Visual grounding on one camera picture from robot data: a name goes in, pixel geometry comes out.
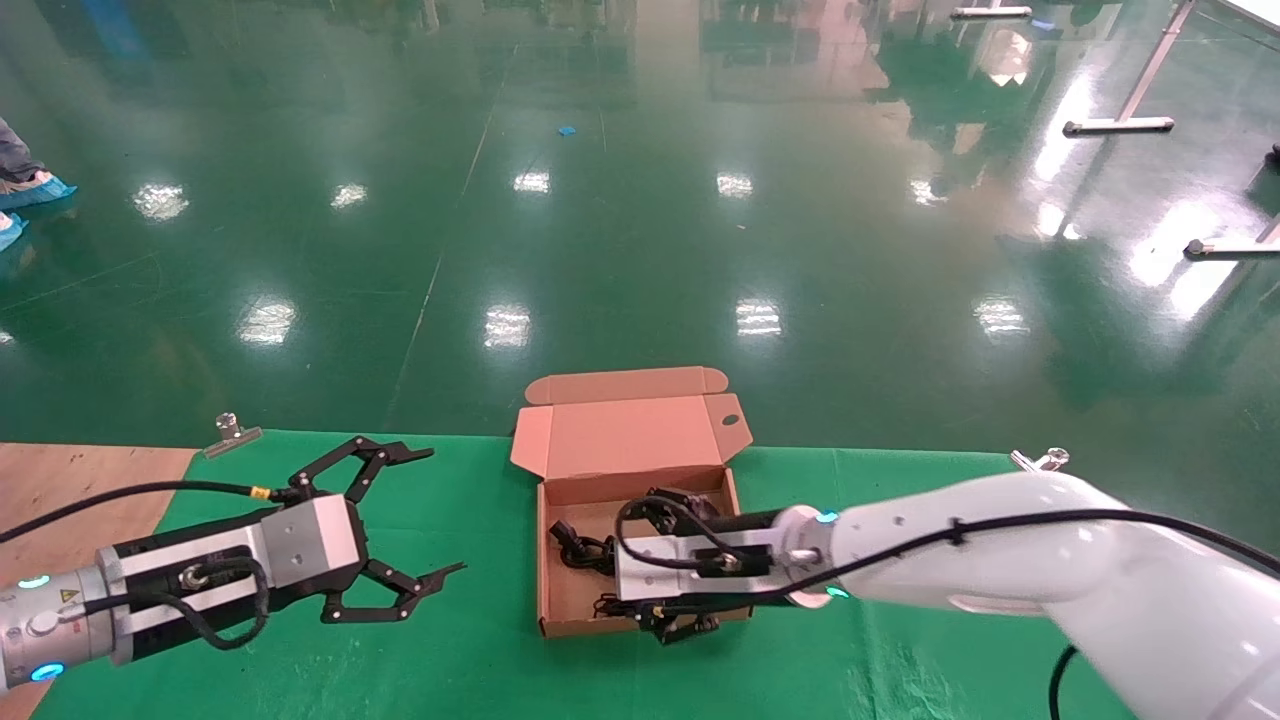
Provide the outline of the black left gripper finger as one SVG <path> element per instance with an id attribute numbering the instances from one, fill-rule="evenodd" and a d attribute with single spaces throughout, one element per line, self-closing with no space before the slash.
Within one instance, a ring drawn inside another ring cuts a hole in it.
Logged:
<path id="1" fill-rule="evenodd" d="M 410 448 L 401 441 L 383 443 L 364 436 L 355 436 L 302 466 L 289 478 L 285 487 L 285 506 L 332 495 L 332 492 L 317 488 L 317 477 L 348 457 L 360 460 L 361 466 L 342 497 L 347 503 L 358 506 L 383 469 L 417 462 L 434 455 L 434 448 Z"/>
<path id="2" fill-rule="evenodd" d="M 439 593 L 449 575 L 467 568 L 466 562 L 456 562 L 430 571 L 421 577 L 411 577 L 379 560 L 366 561 L 358 575 L 378 583 L 396 594 L 393 603 L 385 607 L 351 607 L 343 597 L 355 580 L 335 591 L 325 591 L 325 602 L 320 621 L 324 624 L 384 624 L 401 623 L 408 619 L 419 603 L 429 596 Z"/>

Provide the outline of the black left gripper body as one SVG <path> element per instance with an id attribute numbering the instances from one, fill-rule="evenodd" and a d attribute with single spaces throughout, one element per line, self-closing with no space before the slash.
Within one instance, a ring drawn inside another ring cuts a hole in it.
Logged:
<path id="1" fill-rule="evenodd" d="M 358 521 L 207 521 L 105 548 L 110 659 L 137 661 L 200 638 L 164 597 L 183 601 L 221 650 L 247 644 L 273 612 L 358 579 Z"/>

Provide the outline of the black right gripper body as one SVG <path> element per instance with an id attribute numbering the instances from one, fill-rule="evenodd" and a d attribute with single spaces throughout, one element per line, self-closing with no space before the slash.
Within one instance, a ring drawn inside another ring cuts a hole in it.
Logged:
<path id="1" fill-rule="evenodd" d="M 790 509 L 654 527 L 657 534 L 648 539 L 648 605 L 705 614 L 799 607 L 799 591 L 780 589 L 801 570 L 785 548 L 800 519 Z"/>

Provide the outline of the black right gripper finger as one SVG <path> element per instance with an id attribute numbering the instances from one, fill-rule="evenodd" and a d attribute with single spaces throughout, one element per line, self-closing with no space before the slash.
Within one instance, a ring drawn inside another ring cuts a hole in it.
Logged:
<path id="1" fill-rule="evenodd" d="M 660 644 L 676 644 L 717 632 L 721 620 L 714 614 L 676 612 L 673 609 L 639 609 L 637 626 Z"/>
<path id="2" fill-rule="evenodd" d="M 648 491 L 646 497 L 666 501 L 664 503 L 654 501 L 645 503 L 645 519 L 654 527 L 685 527 L 689 524 L 689 518 L 707 523 L 721 516 L 719 509 L 700 495 L 654 487 Z"/>

